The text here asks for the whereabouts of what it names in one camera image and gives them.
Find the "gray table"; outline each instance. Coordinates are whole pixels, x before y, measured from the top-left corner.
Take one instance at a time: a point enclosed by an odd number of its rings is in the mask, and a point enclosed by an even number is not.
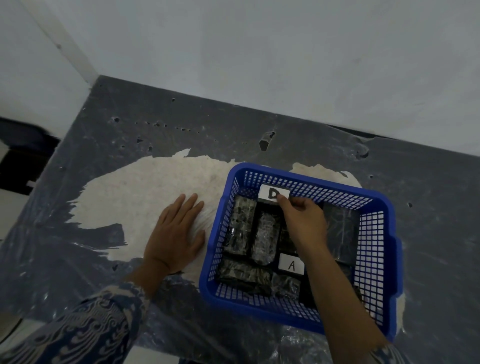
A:
[[[276,134],[261,151],[259,140],[269,131]],[[144,141],[137,143],[138,136]],[[1,247],[0,309],[48,321],[131,270],[138,262],[110,262],[85,248],[119,245],[121,226],[66,224],[67,202],[95,177],[185,148],[193,157],[284,170],[293,162],[320,163],[350,171],[363,187],[388,196],[403,242],[407,297],[396,345],[417,363],[480,362],[480,158],[361,139],[320,123],[109,77],[93,87]],[[180,278],[165,281],[156,301],[138,341],[145,347],[205,363],[328,360],[324,337],[213,310]]]

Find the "hand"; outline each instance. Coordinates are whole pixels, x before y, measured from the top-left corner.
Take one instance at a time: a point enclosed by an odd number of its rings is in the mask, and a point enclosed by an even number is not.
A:
[[[312,255],[324,252],[327,244],[327,222],[323,210],[309,198],[293,197],[290,201],[278,194],[290,238],[300,259],[307,263]]]
[[[181,194],[163,210],[145,247],[145,264],[165,265],[169,273],[176,273],[195,259],[205,243],[205,230],[197,233],[192,244],[188,241],[188,232],[204,207],[203,201],[195,205],[197,198],[193,194],[182,205],[185,195]]]

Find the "white wall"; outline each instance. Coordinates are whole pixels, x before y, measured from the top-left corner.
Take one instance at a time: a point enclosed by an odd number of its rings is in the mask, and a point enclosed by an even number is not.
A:
[[[88,87],[18,0],[0,1],[0,116],[63,137]]]
[[[101,74],[480,156],[478,0],[41,1]]]

